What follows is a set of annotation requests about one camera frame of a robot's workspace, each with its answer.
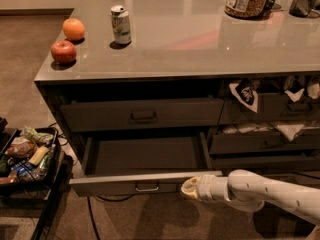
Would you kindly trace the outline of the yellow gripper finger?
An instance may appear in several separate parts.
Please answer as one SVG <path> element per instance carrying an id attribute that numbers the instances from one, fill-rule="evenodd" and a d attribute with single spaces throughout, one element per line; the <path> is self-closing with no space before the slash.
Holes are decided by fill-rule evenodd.
<path id="1" fill-rule="evenodd" d="M 192 177 L 186 180 L 181 186 L 181 192 L 190 199 L 198 200 L 199 194 L 197 191 L 197 184 L 200 180 L 199 176 Z"/>

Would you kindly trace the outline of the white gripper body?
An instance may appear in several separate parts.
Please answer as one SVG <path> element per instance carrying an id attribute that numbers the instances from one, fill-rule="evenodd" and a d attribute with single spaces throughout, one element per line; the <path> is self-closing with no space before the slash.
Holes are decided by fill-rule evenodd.
<path id="1" fill-rule="evenodd" d="M 229 201 L 228 179 L 214 175 L 204 175 L 197 183 L 199 198 L 205 202 Z"/>

